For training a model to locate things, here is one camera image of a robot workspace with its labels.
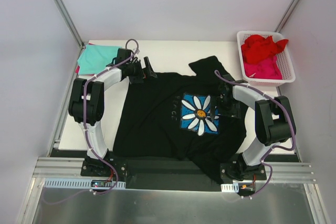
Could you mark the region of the black t-shirt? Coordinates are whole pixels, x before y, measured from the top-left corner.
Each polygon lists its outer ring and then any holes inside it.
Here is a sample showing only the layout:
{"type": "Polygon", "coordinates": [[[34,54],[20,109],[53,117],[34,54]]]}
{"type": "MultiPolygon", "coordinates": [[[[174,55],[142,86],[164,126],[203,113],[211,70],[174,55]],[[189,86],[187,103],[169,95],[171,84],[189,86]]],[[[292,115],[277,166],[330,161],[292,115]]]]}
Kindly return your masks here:
{"type": "Polygon", "coordinates": [[[113,152],[119,157],[188,159],[220,184],[220,165],[246,137],[245,117],[211,112],[211,98],[219,95],[215,70],[227,74],[217,57],[192,62],[190,68],[193,76],[158,73],[129,85],[113,152]]]}

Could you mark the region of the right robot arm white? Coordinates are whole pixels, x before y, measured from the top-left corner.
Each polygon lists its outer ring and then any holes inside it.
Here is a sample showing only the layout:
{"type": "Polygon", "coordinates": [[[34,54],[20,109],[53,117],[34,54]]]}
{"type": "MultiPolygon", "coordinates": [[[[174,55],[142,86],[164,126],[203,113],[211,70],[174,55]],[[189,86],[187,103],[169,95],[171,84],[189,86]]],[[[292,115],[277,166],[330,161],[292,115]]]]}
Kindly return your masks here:
{"type": "Polygon", "coordinates": [[[295,150],[296,126],[287,97],[271,97],[247,83],[236,81],[221,81],[219,96],[211,101],[211,116],[214,118],[217,107],[224,116],[240,118],[242,104],[255,112],[256,137],[240,154],[236,166],[237,175],[248,179],[272,150],[295,150]]]}

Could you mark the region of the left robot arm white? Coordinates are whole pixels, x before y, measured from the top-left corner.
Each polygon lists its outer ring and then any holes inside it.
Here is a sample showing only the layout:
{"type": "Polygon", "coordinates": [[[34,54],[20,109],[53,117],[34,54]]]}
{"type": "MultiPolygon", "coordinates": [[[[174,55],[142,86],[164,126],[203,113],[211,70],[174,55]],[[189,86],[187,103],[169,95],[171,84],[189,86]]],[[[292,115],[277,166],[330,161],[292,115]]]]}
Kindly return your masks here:
{"type": "Polygon", "coordinates": [[[87,156],[96,159],[92,169],[99,176],[110,173],[111,164],[105,160],[108,148],[104,141],[101,119],[104,114],[104,93],[113,85],[128,78],[131,84],[143,83],[147,78],[156,78],[149,57],[144,57],[145,67],[137,58],[138,50],[120,48],[117,57],[101,72],[88,79],[73,81],[68,112],[83,132],[87,146],[87,156]]]}

